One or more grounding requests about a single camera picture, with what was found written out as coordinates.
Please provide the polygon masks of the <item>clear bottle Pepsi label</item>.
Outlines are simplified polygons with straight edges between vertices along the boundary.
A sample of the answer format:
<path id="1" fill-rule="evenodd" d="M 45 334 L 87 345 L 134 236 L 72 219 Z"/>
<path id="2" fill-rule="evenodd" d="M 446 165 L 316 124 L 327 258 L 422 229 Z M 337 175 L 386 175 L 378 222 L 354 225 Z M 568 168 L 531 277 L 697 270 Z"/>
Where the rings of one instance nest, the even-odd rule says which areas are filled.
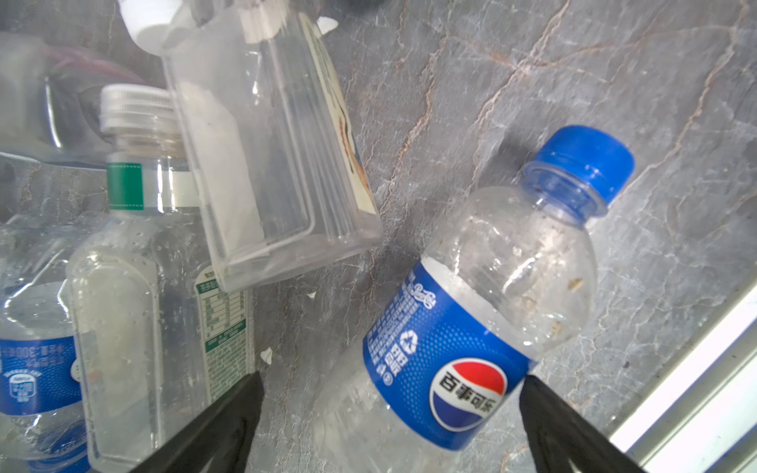
<path id="1" fill-rule="evenodd" d="M 313 448 L 344 472 L 449 472 L 551 350 L 587 324 L 587 222 L 632 177 L 598 129 L 556 131 L 520 180 L 474 191 L 326 378 Z"/>

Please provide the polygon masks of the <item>clear bottle blue label blue cap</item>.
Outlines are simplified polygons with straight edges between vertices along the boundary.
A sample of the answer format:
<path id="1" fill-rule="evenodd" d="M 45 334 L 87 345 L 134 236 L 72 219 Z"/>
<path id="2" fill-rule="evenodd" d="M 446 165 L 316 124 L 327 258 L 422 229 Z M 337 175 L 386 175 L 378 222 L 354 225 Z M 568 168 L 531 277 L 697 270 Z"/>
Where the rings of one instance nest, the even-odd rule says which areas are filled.
<path id="1" fill-rule="evenodd" d="M 1 227 L 1 469 L 88 472 L 66 266 L 104 215 L 69 223 L 17 215 Z"/>

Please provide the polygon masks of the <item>clear square bottle green band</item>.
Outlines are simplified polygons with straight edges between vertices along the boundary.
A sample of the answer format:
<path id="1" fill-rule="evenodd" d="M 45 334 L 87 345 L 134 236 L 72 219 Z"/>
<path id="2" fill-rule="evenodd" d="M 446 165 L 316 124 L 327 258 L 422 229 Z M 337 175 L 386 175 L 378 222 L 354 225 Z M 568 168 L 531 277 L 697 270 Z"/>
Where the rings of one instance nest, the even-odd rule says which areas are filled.
<path id="1" fill-rule="evenodd" d="M 128 472 L 254 370 L 245 291 L 224 292 L 170 94 L 103 88 L 106 222 L 74 252 L 63 291 L 76 328 L 89 459 Z"/>

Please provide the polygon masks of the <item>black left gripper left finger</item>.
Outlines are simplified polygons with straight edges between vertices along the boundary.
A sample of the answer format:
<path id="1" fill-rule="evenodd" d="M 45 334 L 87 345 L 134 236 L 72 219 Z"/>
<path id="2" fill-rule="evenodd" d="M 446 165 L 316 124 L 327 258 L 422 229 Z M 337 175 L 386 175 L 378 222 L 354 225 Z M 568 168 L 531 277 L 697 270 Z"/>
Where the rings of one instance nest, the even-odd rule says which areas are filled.
<path id="1" fill-rule="evenodd" d="M 247 374 L 133 470 L 244 472 L 263 398 L 261 374 Z"/>

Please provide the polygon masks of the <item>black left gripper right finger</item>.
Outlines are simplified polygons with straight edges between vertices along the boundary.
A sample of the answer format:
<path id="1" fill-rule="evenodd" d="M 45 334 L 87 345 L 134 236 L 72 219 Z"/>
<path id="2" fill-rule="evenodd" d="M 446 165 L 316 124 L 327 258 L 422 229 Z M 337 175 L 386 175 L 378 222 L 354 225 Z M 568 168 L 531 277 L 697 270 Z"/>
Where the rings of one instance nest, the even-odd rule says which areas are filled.
<path id="1" fill-rule="evenodd" d="M 524 379 L 518 407 L 538 472 L 644 472 L 532 374 Z"/>

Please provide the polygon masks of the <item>clear square bottle white cap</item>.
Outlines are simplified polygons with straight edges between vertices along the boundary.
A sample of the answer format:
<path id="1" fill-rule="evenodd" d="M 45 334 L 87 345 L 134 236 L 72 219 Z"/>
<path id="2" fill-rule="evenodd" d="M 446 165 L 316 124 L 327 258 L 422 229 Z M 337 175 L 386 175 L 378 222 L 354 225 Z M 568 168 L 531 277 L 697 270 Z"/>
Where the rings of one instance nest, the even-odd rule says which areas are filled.
<path id="1" fill-rule="evenodd" d="M 213 269 L 273 283 L 384 236 L 319 27 L 290 1 L 122 1 L 162 59 Z"/>

